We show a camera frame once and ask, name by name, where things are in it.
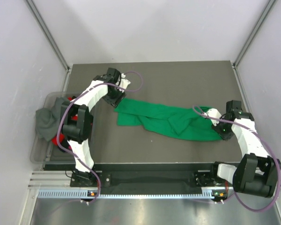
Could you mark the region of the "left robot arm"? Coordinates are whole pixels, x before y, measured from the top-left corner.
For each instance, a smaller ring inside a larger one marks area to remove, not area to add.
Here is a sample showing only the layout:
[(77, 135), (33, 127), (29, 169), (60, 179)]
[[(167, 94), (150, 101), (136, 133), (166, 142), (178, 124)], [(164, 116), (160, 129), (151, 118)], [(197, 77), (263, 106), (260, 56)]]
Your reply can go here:
[(115, 68), (108, 68), (106, 74), (96, 76), (78, 97), (61, 104), (57, 138), (60, 134), (64, 136), (74, 156), (73, 179), (80, 178), (87, 186), (95, 184), (97, 175), (91, 171), (94, 160), (89, 150), (94, 120), (91, 110), (100, 99), (104, 99), (114, 108), (117, 107), (125, 98), (125, 89), (130, 83), (125, 74)]

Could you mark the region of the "green t shirt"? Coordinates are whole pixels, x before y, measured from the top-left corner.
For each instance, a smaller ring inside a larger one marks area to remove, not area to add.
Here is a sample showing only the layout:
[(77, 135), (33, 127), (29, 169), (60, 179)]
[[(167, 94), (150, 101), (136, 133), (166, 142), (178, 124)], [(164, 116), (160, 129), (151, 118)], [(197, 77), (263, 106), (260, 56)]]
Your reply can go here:
[(119, 126), (143, 126), (147, 131), (188, 141), (219, 141), (212, 122), (192, 108), (154, 104), (125, 98), (115, 108)]

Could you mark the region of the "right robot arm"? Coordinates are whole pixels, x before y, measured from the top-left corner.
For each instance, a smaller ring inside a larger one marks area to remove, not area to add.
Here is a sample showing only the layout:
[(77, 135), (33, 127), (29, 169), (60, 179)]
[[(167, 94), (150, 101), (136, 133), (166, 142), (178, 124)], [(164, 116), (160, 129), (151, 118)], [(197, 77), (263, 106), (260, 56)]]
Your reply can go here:
[(238, 166), (215, 162), (209, 174), (212, 184), (218, 186), (224, 181), (232, 184), (235, 192), (272, 197), (276, 189), (278, 175), (274, 159), (268, 154), (260, 139), (255, 135), (255, 120), (250, 112), (242, 110), (240, 101), (226, 103), (226, 113), (220, 114), (217, 109), (209, 109), (212, 129), (227, 141), (237, 138), (242, 160)]

